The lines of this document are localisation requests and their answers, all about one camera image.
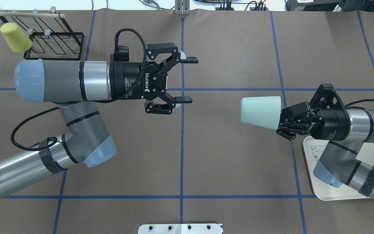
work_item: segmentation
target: blue joint cap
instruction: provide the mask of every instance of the blue joint cap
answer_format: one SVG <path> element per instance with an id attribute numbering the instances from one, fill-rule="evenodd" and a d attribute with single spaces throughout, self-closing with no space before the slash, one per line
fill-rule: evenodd
<path id="1" fill-rule="evenodd" d="M 93 167 L 112 158 L 116 152 L 112 136 L 109 135 L 83 162 L 87 167 Z"/>
<path id="2" fill-rule="evenodd" d="M 17 64 L 14 72 L 15 89 L 28 102 L 44 101 L 43 60 L 24 60 Z"/>
<path id="3" fill-rule="evenodd" d="M 335 187 L 339 188 L 342 183 L 331 174 L 329 170 L 325 168 L 325 166 L 321 163 L 321 161 L 318 161 L 316 164 L 316 167 L 314 168 L 314 175 L 321 181 Z"/>

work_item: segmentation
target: black rubber band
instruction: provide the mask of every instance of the black rubber band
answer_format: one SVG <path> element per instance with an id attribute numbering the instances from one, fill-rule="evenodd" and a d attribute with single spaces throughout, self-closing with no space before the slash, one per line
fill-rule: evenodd
<path id="1" fill-rule="evenodd" d="M 359 168 L 359 166 L 360 166 L 361 163 L 362 163 L 361 161 L 359 161 L 359 160 L 357 161 L 356 166 L 354 167 L 352 173 L 351 173 L 350 176 L 349 176 L 349 179 L 347 179 L 347 182 L 346 182 L 346 185 L 347 185 L 347 186 L 348 186 L 348 185 L 350 184 L 350 182 L 352 181 L 353 176 L 355 176 L 355 174 L 356 174 L 356 172 L 357 172 L 357 169 Z"/>
<path id="2" fill-rule="evenodd" d="M 328 143 L 330 143 L 331 145 L 335 145 L 335 146 L 337 146 L 337 147 L 339 147 L 339 148 L 342 148 L 343 150 L 349 151 L 350 153 L 352 153 L 352 154 L 354 154 L 354 155 L 357 155 L 357 154 L 358 154 L 358 152 L 356 152 L 356 151 L 354 151 L 354 150 L 352 150 L 352 149 L 349 149 L 349 148 L 345 147 L 344 145 L 340 145 L 340 144 L 337 143 L 337 142 L 329 141 Z"/>
<path id="3" fill-rule="evenodd" d="M 45 147 L 48 145 L 47 139 L 44 139 L 40 142 L 39 147 Z M 67 169 L 62 168 L 52 157 L 52 153 L 50 153 L 49 149 L 40 150 L 38 152 L 40 155 L 40 159 L 43 162 L 44 166 L 47 170 L 49 170 L 53 174 L 60 173 Z"/>
<path id="4" fill-rule="evenodd" d="M 63 144 L 64 151 L 66 151 L 66 154 L 67 154 L 67 156 L 69 156 L 70 160 L 73 161 L 73 162 L 76 163 L 76 164 L 79 163 L 79 162 L 78 162 L 76 159 L 74 159 L 74 157 L 71 155 L 70 150 L 69 150 L 69 148 L 68 148 L 67 145 L 66 145 L 66 140 L 65 140 L 65 138 L 64 138 L 64 134 L 61 135 L 61 143 Z"/>
<path id="5" fill-rule="evenodd" d="M 86 90 L 84 89 L 84 61 L 80 61 L 79 65 L 79 84 L 80 84 L 80 94 L 82 95 L 83 101 L 87 101 Z"/>
<path id="6" fill-rule="evenodd" d="M 72 124 L 75 124 L 75 123 L 77 123 L 77 122 L 80 122 L 80 121 L 82 121 L 82 120 L 85 120 L 85 119 L 87 119 L 87 118 L 90 118 L 90 117 L 95 116 L 95 115 L 98 115 L 98 114 L 100 114 L 99 111 L 95 111 L 95 112 L 92 112 L 92 113 L 90 113 L 90 114 L 84 115 L 84 116 L 82 116 L 82 117 L 80 117 L 80 118 L 77 118 L 77 119 L 75 119 L 75 120 L 72 120 L 72 121 L 68 122 L 68 123 L 66 124 L 66 126 L 70 126 L 70 125 L 72 125 Z"/>
<path id="7" fill-rule="evenodd" d="M 369 196 L 374 189 L 374 166 L 371 168 L 365 183 L 360 188 L 359 193 L 363 196 Z"/>
<path id="8" fill-rule="evenodd" d="M 366 110 L 363 110 L 363 111 L 368 115 L 369 122 L 370 122 L 369 134 L 368 134 L 367 138 L 364 141 L 362 141 L 362 142 L 367 142 L 370 139 L 371 135 L 373 134 L 374 122 L 373 122 L 373 118 L 370 115 L 370 113 Z"/>

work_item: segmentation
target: yellow cup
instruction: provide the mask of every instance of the yellow cup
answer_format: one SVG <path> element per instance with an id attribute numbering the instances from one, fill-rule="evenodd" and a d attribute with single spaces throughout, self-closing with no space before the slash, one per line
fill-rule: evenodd
<path id="1" fill-rule="evenodd" d="M 32 41 L 25 32 L 19 28 L 16 23 L 5 23 L 1 26 L 0 31 L 14 52 L 25 52 L 32 46 Z"/>

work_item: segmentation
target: black wire rack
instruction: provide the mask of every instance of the black wire rack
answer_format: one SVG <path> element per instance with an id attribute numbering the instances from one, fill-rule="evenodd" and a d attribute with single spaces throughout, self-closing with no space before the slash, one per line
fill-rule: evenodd
<path id="1" fill-rule="evenodd" d="M 42 17 L 34 17 L 30 13 L 22 13 L 16 16 L 16 12 L 11 15 L 2 14 L 0 19 L 8 23 L 9 18 L 12 22 L 17 23 L 28 34 L 32 41 L 32 46 L 24 52 L 25 59 L 45 59 L 45 60 L 80 60 L 84 34 L 82 32 L 73 32 L 62 14 L 51 11 L 50 14 L 57 14 L 56 18 L 48 18 L 51 25 L 47 24 Z"/>

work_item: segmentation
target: robotic arm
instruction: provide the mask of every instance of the robotic arm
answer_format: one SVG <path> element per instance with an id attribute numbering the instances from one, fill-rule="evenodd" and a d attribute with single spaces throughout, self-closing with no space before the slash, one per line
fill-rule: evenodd
<path id="1" fill-rule="evenodd" d="M 242 117 L 248 112 L 243 102 Z M 287 140 L 298 134 L 329 141 L 314 169 L 318 179 L 336 188 L 344 183 L 374 199 L 374 166 L 356 159 L 364 142 L 374 143 L 374 110 L 349 108 L 331 84 L 322 84 L 309 103 L 282 109 L 278 119 L 276 132 Z"/>
<path id="2" fill-rule="evenodd" d="M 135 33 L 144 48 L 144 61 L 129 62 L 129 48 L 118 45 L 123 31 Z M 154 59 L 170 53 L 161 63 Z M 24 151 L 0 162 L 0 198 L 25 188 L 50 175 L 67 170 L 76 163 L 96 166 L 116 154 L 116 147 L 95 102 L 119 99 L 146 99 L 146 113 L 171 114 L 191 97 L 172 97 L 167 93 L 167 72 L 177 63 L 198 63 L 186 57 L 174 43 L 145 45 L 132 29 L 122 29 L 115 36 L 115 50 L 110 64 L 104 61 L 26 60 L 15 68 L 15 87 L 25 101 L 53 102 L 56 107 L 20 123 L 11 135 L 14 145 Z M 164 104 L 155 104 L 160 98 Z M 15 132 L 27 121 L 60 110 L 69 132 L 48 137 L 37 147 L 18 144 Z"/>

